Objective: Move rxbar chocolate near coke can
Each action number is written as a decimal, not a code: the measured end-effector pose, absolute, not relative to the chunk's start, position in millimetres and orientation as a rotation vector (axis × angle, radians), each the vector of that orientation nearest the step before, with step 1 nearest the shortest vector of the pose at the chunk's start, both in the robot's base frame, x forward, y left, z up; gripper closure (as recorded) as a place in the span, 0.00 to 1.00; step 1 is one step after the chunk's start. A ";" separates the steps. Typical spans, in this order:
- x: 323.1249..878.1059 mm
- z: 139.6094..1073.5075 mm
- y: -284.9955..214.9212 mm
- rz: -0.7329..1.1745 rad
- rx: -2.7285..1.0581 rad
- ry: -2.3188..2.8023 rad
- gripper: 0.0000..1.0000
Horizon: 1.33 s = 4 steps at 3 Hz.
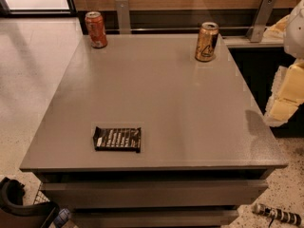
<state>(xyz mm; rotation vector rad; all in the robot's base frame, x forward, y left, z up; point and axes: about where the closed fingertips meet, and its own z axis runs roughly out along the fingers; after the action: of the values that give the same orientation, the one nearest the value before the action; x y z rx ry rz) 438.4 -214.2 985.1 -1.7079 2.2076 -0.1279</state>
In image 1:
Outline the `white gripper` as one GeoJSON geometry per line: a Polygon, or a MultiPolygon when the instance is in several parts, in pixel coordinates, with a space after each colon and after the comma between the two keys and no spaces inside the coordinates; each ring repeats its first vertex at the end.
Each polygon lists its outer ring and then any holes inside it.
{"type": "MultiPolygon", "coordinates": [[[[267,28],[265,38],[283,38],[284,50],[296,59],[304,58],[304,0],[275,24],[267,28]]],[[[272,95],[266,104],[264,122],[279,127],[289,121],[304,103],[304,61],[295,60],[289,67],[280,66],[275,73],[272,95]]]]}

